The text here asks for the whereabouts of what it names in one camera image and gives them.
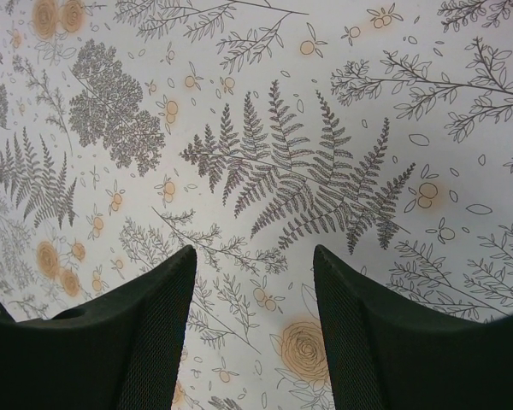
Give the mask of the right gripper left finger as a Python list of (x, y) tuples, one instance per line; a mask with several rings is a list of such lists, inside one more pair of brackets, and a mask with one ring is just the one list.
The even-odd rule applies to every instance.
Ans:
[(55, 409), (169, 409), (174, 398), (197, 254), (187, 245), (151, 271), (52, 323), (65, 371)]

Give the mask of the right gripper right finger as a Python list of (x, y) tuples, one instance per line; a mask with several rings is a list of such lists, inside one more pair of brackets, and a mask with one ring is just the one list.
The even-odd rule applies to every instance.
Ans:
[(509, 324), (460, 319), (353, 270), (322, 245), (314, 282), (338, 409), (509, 409)]

